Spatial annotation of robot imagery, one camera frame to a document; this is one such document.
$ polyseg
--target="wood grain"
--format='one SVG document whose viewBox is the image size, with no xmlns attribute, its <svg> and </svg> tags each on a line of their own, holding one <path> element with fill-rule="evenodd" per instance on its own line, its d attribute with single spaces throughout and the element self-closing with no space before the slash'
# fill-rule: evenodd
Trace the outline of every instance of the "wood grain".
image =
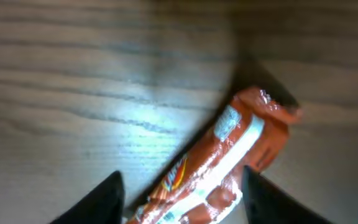
<svg viewBox="0 0 358 224">
<path fill-rule="evenodd" d="M 133 202 L 249 56 L 305 114 L 265 175 L 358 223 L 355 0 L 0 0 L 0 223 L 47 223 L 114 170 Z"/>
</svg>

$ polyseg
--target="colorful logo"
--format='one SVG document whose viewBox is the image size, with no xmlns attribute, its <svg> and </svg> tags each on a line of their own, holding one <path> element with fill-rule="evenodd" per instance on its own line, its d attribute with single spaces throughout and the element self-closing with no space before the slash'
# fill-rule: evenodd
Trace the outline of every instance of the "colorful logo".
<svg viewBox="0 0 358 224">
<path fill-rule="evenodd" d="M 185 155 L 172 167 L 171 171 L 162 180 L 162 187 L 167 191 L 170 192 L 179 187 L 183 180 L 183 176 L 185 175 L 186 162 L 187 156 Z"/>
</svg>

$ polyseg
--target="plastic wrapper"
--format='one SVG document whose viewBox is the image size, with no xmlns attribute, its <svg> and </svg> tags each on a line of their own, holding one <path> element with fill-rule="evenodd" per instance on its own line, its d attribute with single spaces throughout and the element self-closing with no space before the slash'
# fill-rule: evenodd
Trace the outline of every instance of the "plastic wrapper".
<svg viewBox="0 0 358 224">
<path fill-rule="evenodd" d="M 298 117 L 263 90 L 240 91 L 127 224 L 219 223 L 242 198 L 244 166 L 264 170 Z"/>
</svg>

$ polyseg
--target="candy wrapper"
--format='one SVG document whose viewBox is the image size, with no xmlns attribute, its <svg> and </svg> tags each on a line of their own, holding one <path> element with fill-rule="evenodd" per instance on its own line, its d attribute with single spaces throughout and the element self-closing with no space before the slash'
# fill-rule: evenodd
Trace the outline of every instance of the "candy wrapper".
<svg viewBox="0 0 358 224">
<path fill-rule="evenodd" d="M 284 147 L 288 125 L 299 114 L 264 90 L 240 91 L 127 224 L 219 223 L 242 198 L 244 166 L 264 170 Z"/>
</svg>

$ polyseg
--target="snack packet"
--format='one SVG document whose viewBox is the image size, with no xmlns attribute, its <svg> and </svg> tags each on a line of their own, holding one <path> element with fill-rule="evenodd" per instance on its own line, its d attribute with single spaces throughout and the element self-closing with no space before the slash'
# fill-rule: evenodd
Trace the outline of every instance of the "snack packet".
<svg viewBox="0 0 358 224">
<path fill-rule="evenodd" d="M 240 91 L 127 224 L 219 223 L 242 198 L 244 166 L 264 170 L 299 118 L 264 90 Z"/>
</svg>

